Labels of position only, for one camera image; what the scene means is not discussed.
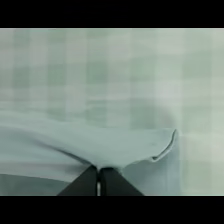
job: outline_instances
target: light blue cloth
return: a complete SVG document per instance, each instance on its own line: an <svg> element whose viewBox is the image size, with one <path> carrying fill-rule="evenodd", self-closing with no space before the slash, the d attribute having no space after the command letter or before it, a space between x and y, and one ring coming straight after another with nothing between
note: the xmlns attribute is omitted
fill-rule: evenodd
<svg viewBox="0 0 224 224"><path fill-rule="evenodd" d="M170 194L164 189L173 180L179 189L174 129L100 128L1 112L0 142L0 174L71 182L93 164L117 168L146 195ZM166 156L172 149L174 156Z"/></svg>

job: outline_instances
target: gingham pattern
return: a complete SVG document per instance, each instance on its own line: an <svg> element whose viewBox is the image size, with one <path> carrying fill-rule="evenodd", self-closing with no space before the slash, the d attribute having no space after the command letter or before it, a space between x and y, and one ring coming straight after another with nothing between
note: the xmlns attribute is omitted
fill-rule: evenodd
<svg viewBox="0 0 224 224"><path fill-rule="evenodd" d="M175 127L183 195L224 195L223 29L1 29L0 109Z"/></svg>

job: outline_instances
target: green and white checkered fabric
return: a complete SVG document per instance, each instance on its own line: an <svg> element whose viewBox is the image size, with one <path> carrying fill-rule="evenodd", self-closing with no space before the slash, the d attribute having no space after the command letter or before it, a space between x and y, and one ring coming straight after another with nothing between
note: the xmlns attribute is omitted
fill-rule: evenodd
<svg viewBox="0 0 224 224"><path fill-rule="evenodd" d="M174 127L183 195L224 195L224 29L1 29L0 109Z"/></svg>

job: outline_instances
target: folded fabric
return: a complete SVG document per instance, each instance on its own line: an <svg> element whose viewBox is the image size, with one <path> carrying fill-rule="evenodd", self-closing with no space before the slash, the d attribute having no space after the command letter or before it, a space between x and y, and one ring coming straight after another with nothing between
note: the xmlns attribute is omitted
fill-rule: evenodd
<svg viewBox="0 0 224 224"><path fill-rule="evenodd" d="M0 112L0 174L71 182L90 164L98 169L159 162L176 146L177 131L101 128Z"/></svg>

